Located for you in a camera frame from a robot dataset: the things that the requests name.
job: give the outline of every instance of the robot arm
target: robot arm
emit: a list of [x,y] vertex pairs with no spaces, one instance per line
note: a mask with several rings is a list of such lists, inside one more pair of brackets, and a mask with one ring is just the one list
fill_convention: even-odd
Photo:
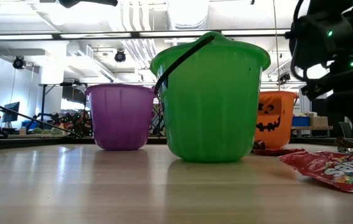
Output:
[[[306,82],[303,94],[310,100],[330,90],[327,110],[343,114],[353,123],[353,0],[311,0],[308,14],[298,18],[303,0],[294,12],[291,32],[286,33],[293,58],[291,73]],[[307,69],[321,64],[330,72],[310,79]],[[303,70],[303,76],[296,73]]]
[[99,4],[107,4],[111,6],[116,6],[118,4],[117,0],[59,0],[59,3],[66,7],[67,9],[71,8],[72,6],[78,4],[79,2],[95,2]]

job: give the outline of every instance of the red candy wrapper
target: red candy wrapper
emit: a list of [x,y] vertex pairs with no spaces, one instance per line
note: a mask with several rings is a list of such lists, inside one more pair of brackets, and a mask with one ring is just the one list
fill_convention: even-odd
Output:
[[314,177],[346,192],[353,192],[353,155],[334,152],[296,152],[280,160],[305,176]]
[[254,149],[256,155],[259,156],[283,156],[294,152],[306,152],[305,149],[278,149],[278,150],[267,150],[267,149]]

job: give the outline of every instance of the black handle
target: black handle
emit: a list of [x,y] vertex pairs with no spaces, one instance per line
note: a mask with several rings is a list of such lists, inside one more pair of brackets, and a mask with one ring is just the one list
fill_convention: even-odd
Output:
[[154,88],[154,94],[158,95],[158,90],[161,87],[162,83],[168,78],[168,76],[183,63],[186,59],[188,59],[191,55],[199,51],[203,46],[211,43],[215,39],[214,35],[209,35],[204,40],[198,42],[195,46],[190,48],[186,53],[180,56],[169,68],[159,77],[156,87]]

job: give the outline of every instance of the purple bucket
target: purple bucket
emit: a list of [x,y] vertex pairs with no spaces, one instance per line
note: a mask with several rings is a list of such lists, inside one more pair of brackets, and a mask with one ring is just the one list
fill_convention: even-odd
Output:
[[103,84],[87,88],[93,133],[98,146],[109,151],[136,150],[147,143],[153,90],[134,85]]

